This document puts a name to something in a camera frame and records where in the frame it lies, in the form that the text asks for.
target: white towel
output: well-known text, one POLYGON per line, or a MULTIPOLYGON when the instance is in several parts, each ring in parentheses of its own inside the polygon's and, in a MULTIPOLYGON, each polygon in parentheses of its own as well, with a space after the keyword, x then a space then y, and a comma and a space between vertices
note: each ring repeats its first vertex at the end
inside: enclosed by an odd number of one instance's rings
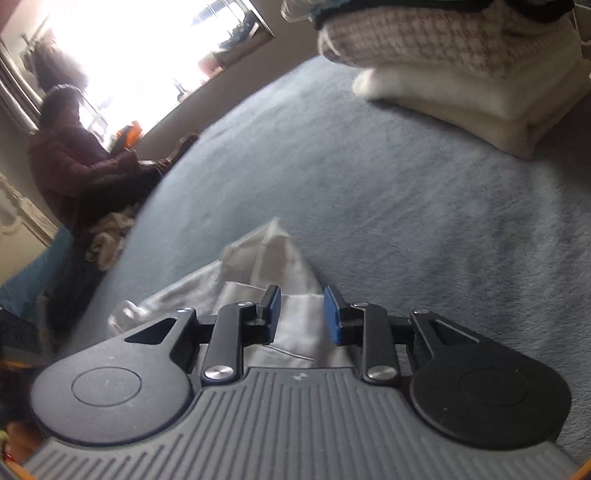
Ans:
POLYGON ((452 66, 400 62, 365 70, 353 92, 366 100, 423 100, 466 109, 506 121, 523 117, 582 59, 579 36, 532 57, 506 80, 477 77, 452 66))
POLYGON ((516 157, 531 158, 539 140, 591 91, 589 72, 591 62, 581 60, 554 90, 512 122, 427 100, 401 99, 397 104, 457 125, 516 157))

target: bright window light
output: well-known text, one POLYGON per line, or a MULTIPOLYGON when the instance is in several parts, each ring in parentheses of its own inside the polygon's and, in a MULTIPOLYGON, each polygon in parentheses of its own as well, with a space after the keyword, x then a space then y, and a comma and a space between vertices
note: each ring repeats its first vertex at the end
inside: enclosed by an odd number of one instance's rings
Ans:
POLYGON ((52 28, 88 75, 86 97, 110 137, 133 120, 148 131, 178 105, 177 85, 192 92, 206 82, 199 60, 244 15, 234 0, 80 0, 52 28))

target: gray rug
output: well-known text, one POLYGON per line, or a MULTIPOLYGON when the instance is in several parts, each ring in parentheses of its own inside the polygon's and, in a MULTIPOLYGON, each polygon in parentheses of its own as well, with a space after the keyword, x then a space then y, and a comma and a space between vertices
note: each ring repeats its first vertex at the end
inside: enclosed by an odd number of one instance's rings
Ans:
POLYGON ((67 352, 278 216, 323 282, 428 307, 558 370, 560 444, 591 456, 591 98, 520 161, 433 118, 355 98, 313 59, 210 127, 141 212, 67 352))

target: houndstooth fabric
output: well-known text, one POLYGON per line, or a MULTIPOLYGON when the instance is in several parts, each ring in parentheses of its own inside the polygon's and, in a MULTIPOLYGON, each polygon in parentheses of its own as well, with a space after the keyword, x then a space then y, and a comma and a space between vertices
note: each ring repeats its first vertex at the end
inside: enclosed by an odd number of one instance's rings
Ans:
POLYGON ((356 67, 426 61, 505 79, 525 59, 570 38, 573 28, 566 17, 551 24, 529 20, 504 0, 476 13, 378 7, 329 18, 319 52, 356 67))

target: window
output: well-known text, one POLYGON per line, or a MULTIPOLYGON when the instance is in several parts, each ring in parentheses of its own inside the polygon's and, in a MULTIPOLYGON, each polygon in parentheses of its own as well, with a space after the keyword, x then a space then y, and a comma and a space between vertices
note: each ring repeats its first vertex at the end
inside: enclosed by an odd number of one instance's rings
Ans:
POLYGON ((211 52, 258 28, 243 0, 78 0, 51 19, 89 78, 81 120, 105 145, 133 120, 151 129, 222 69, 211 52))

